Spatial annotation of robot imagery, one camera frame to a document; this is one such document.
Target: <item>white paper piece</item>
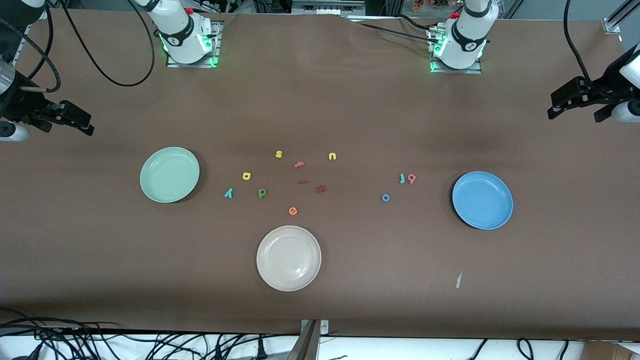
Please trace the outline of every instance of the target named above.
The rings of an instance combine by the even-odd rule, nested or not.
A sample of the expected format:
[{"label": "white paper piece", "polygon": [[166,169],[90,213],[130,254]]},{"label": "white paper piece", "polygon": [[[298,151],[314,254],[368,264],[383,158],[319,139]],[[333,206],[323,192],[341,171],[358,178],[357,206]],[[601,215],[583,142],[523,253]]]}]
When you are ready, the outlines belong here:
[{"label": "white paper piece", "polygon": [[458,281],[456,281],[456,289],[460,289],[461,281],[462,281],[462,271],[460,272],[460,276],[458,276]]}]

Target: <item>green plate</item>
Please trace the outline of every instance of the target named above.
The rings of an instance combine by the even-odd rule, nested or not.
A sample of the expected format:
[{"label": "green plate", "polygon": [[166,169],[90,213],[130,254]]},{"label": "green plate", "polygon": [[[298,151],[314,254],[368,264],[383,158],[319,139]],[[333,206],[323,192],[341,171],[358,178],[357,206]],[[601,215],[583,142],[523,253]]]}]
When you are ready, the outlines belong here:
[{"label": "green plate", "polygon": [[166,204],[189,195],[199,177],[200,165],[191,151],[166,147],[142,165],[140,187],[149,199]]}]

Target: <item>plate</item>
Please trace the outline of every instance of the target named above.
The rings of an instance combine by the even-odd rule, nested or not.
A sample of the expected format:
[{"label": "plate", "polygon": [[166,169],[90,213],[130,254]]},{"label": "plate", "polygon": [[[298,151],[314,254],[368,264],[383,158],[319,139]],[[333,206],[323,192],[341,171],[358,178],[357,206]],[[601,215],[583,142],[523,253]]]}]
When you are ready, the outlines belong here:
[{"label": "plate", "polygon": [[182,147],[156,151],[140,170],[140,187],[157,202],[175,202],[189,195],[198,183],[200,165],[196,157]]},{"label": "plate", "polygon": [[509,221],[513,212],[513,198],[499,177],[474,171],[456,181],[453,207],[467,224],[481,230],[494,230]]},{"label": "plate", "polygon": [[320,271],[322,254],[316,238],[293,225],[278,227],[262,239],[256,263],[262,280],[280,291],[309,285]]}]

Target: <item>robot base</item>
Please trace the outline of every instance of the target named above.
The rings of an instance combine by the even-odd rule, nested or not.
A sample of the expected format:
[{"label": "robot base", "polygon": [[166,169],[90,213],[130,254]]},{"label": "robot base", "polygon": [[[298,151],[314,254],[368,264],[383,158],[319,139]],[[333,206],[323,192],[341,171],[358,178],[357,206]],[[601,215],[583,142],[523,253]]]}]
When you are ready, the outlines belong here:
[{"label": "robot base", "polygon": [[439,42],[429,43],[429,57],[431,58],[431,72],[446,72],[449,74],[482,74],[482,66],[480,65],[480,59],[476,60],[473,65],[466,69],[454,69],[448,67],[437,56],[435,51],[440,46],[442,37],[446,36],[446,24],[444,22],[438,23],[437,26],[431,26],[427,31],[427,38],[433,38]]},{"label": "robot base", "polygon": [[211,35],[212,37],[209,39],[211,41],[211,51],[203,56],[200,60],[190,63],[184,64],[175,61],[166,51],[166,66],[167,67],[187,67],[187,68],[197,68],[197,69],[209,69],[218,66],[218,58],[220,57],[220,45],[222,43],[222,29],[224,28],[223,21],[211,21]]}]

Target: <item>brown table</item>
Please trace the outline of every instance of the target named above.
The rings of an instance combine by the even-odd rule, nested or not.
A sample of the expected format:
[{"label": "brown table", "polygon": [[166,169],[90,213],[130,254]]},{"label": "brown table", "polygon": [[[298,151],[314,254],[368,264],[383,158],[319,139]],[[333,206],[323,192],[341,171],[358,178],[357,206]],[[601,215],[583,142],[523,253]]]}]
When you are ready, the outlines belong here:
[{"label": "brown table", "polygon": [[[135,14],[72,14],[108,74],[144,75]],[[91,113],[96,131],[0,143],[2,305],[140,329],[295,332],[328,318],[339,334],[640,340],[640,127],[595,124],[596,108],[547,120],[550,93],[579,74],[560,22],[498,21],[484,73],[456,76],[429,73],[420,40],[340,17],[242,15],[217,69],[167,69],[156,49],[134,88],[98,74],[62,13],[54,23],[63,84],[49,97]],[[38,23],[31,35],[46,33]],[[594,78],[621,54],[598,22],[572,33]],[[18,68],[36,61],[26,48]],[[36,82],[53,83],[46,66]],[[138,175],[171,145],[192,150],[202,176],[187,199],[157,204]],[[504,227],[475,230],[453,211],[452,186],[471,170],[510,187]],[[400,185],[400,173],[417,180]],[[294,293],[255,266],[285,224],[323,251]]]}]

